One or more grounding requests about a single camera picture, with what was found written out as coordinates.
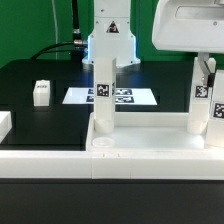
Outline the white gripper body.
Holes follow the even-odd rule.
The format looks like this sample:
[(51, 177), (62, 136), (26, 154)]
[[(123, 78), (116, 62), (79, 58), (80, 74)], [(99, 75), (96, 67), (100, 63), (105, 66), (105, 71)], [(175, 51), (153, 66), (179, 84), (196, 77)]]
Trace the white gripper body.
[(158, 50), (224, 53), (224, 0), (159, 0), (152, 42)]

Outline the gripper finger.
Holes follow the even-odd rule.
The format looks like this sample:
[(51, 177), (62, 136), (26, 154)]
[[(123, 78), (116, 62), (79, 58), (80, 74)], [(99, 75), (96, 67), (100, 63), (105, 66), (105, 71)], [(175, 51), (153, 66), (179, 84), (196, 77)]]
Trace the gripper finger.
[(209, 53), (198, 53), (198, 64), (203, 73), (202, 83), (206, 87), (212, 87), (215, 79), (215, 59)]

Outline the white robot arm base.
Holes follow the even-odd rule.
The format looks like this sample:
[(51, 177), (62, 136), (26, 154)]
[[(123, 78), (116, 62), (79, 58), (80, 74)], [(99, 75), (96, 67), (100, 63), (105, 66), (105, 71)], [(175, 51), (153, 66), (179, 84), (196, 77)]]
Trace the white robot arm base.
[(119, 68), (140, 63), (130, 15), (131, 0), (94, 0), (94, 27), (84, 64), (93, 65), (98, 57), (115, 58)]

